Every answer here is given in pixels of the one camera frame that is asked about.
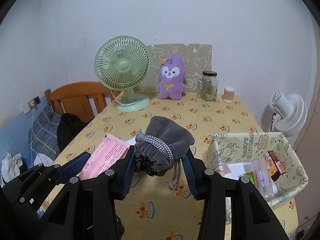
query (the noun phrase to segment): braided drawstring cord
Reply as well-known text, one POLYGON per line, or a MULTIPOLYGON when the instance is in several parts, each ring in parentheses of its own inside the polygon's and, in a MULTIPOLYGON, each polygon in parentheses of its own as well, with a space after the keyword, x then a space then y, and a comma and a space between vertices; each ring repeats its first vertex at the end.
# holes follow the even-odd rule
POLYGON ((162 140, 152 135, 145 135, 141 130, 136 132, 137 136, 135 141, 138 142, 147 142, 156 147, 167 159, 169 162, 169 170, 174 167, 174 174, 172 177, 172 186, 167 182, 169 189, 174 190, 180 186, 179 180, 181 175, 181 161, 180 159, 174 161, 172 151, 168 145, 162 140))

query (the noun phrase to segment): black cable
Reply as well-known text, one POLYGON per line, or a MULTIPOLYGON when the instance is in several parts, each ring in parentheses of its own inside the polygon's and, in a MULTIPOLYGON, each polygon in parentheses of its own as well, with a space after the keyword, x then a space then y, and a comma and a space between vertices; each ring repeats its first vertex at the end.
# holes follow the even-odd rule
POLYGON ((272 124, 273 124, 273 117, 276 115, 276 113, 273 113, 272 118, 271 118, 271 127, 270 127, 270 132, 272 131, 272 124))

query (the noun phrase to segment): green desk fan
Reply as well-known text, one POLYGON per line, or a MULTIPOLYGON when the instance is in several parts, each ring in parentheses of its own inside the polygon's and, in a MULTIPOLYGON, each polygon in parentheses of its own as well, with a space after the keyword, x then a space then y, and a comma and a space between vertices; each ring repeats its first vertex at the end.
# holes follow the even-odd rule
POLYGON ((99 81, 107 88, 126 91, 126 96, 116 98, 119 111, 133 112, 150 105, 149 97, 133 91, 149 69, 149 55, 141 41, 126 36, 107 41, 96 55, 94 68, 99 81))

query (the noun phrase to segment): white standing fan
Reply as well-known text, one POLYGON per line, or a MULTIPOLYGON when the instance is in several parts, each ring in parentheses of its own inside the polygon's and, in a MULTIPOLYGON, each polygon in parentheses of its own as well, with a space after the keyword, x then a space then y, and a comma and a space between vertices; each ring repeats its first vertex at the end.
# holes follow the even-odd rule
POLYGON ((307 119, 307 106, 298 94, 276 92, 271 98, 273 107, 278 111, 271 131, 277 131, 286 137, 299 133, 307 119))

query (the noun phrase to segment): pink envelope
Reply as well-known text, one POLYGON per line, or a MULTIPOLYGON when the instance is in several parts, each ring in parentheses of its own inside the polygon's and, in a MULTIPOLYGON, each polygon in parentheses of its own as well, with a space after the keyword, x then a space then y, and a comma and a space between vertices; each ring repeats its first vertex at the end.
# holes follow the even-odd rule
POLYGON ((81 180, 97 177, 125 157, 130 144, 108 133, 80 172, 81 180))

